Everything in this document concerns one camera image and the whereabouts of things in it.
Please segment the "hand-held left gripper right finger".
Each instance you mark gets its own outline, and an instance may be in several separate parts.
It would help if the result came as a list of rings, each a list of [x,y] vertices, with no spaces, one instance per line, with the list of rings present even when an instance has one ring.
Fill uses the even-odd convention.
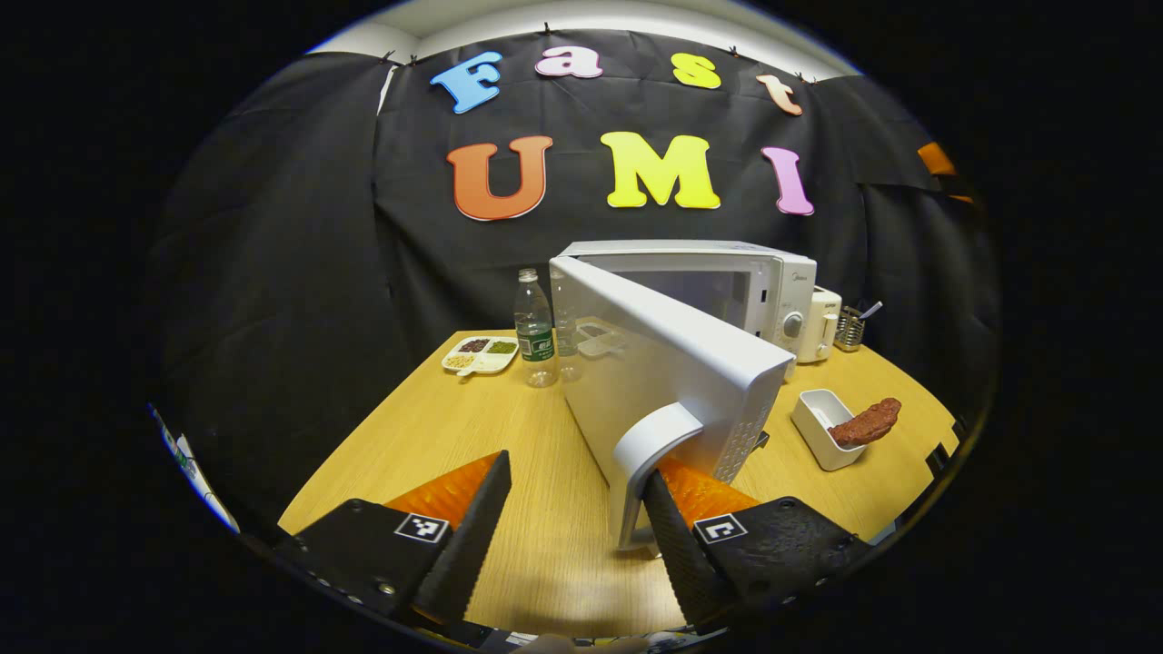
[[[782,623],[872,550],[806,502],[755,500],[675,457],[645,479],[642,500],[682,616],[699,633]]]

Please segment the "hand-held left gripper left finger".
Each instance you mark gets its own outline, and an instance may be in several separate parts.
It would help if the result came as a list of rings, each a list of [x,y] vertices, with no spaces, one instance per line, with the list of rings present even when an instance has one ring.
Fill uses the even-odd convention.
[[[447,628],[468,610],[511,486],[511,454],[492,452],[395,500],[341,502],[274,554],[341,600]]]

